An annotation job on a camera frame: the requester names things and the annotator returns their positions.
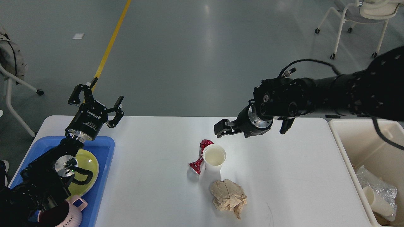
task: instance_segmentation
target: gray floor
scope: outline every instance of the gray floor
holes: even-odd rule
[[[26,81],[37,96],[14,86],[13,105],[34,130],[50,115],[74,115],[75,85],[98,68],[126,0],[14,1],[0,4],[0,23],[29,64]],[[132,0],[94,96],[112,106],[124,95],[128,116],[237,116],[261,79],[276,77],[301,58],[332,53],[339,20],[324,0]],[[403,10],[390,20],[381,53],[404,44]],[[344,25],[337,57],[342,73],[372,61],[382,24]],[[85,33],[83,40],[72,40]],[[332,76],[326,66],[296,65],[298,77]],[[0,103],[0,159],[13,175],[32,138]]]

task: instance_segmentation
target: robotic arm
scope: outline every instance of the robotic arm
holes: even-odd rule
[[[84,100],[77,114],[65,130],[65,139],[60,144],[31,162],[21,171],[23,182],[14,188],[0,188],[0,226],[25,227],[43,226],[28,222],[36,210],[50,210],[61,204],[71,193],[70,183],[87,184],[93,173],[80,168],[75,156],[84,147],[86,140],[94,140],[102,125],[115,127],[124,115],[120,96],[113,108],[107,109],[94,100],[91,88],[98,78],[91,83],[79,84],[69,98],[69,104],[80,104],[79,94],[84,92]],[[108,113],[115,112],[112,120]],[[74,173],[87,175],[84,181],[74,179]]]
[[[380,55],[366,70],[353,74],[319,80],[288,78],[295,71],[262,80],[254,88],[254,99],[236,120],[222,119],[215,124],[217,138],[240,132],[245,138],[262,135],[271,129],[273,119],[282,120],[280,133],[285,134],[295,117],[313,112],[330,118],[351,114],[404,120],[400,112],[404,109],[404,46]]]

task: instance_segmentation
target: yellow floor line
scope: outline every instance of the yellow floor line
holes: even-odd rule
[[[102,70],[103,70],[103,68],[104,68],[105,62],[106,62],[107,59],[108,59],[109,53],[111,52],[112,46],[114,45],[115,38],[116,38],[116,36],[118,35],[119,29],[121,28],[122,22],[123,22],[123,20],[124,20],[124,18],[125,18],[126,12],[128,11],[128,8],[129,8],[129,5],[130,5],[130,2],[131,2],[131,1],[132,1],[132,0],[128,0],[128,1],[126,2],[125,8],[124,8],[124,10],[122,11],[122,14],[121,14],[121,17],[119,18],[118,23],[116,24],[115,31],[114,31],[114,33],[112,34],[111,39],[109,40],[107,49],[105,50],[104,56],[103,56],[102,59],[101,59],[100,65],[98,66],[97,72],[95,73],[95,76],[94,76],[94,77],[100,78],[100,76],[101,76],[101,72],[102,72]]]

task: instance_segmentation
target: chair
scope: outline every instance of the chair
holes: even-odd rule
[[[353,24],[348,28],[348,33],[351,33],[354,26],[357,23],[361,24],[373,24],[373,23],[381,23],[384,22],[382,33],[379,39],[379,44],[377,45],[376,51],[372,54],[372,57],[375,58],[380,51],[381,43],[383,41],[384,33],[386,32],[387,23],[389,19],[394,17],[397,13],[398,7],[402,4],[404,0],[355,0],[353,3],[349,3],[346,6],[340,1],[335,0],[335,6],[338,8],[335,9],[331,7],[328,9],[323,19],[321,20],[320,25],[315,29],[314,33],[320,33],[320,27],[324,23],[328,14],[332,11],[336,15],[341,18],[339,23],[337,41],[335,43],[335,48],[333,54],[330,56],[331,59],[335,58],[337,54],[337,48],[339,39],[341,36],[342,25],[346,21],[352,21]]]
[[[35,137],[35,133],[17,114],[17,112],[11,105],[11,89],[14,83],[24,85],[30,90],[36,92],[38,95],[44,94],[41,89],[36,89],[22,80],[24,78],[25,71],[26,64],[23,61],[20,48],[9,39],[4,28],[2,28],[2,26],[0,25],[0,75],[2,74],[4,76],[6,105],[11,114],[18,120],[18,122],[24,127],[29,135]]]

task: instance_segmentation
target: white bin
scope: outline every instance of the white bin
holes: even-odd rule
[[[378,123],[388,139],[404,145],[404,129],[398,122],[378,120]],[[351,164],[355,168],[364,165],[371,173],[397,187],[397,215],[390,225],[404,227],[404,151],[384,142],[377,135],[371,119],[334,119],[329,125],[370,223],[380,226]]]

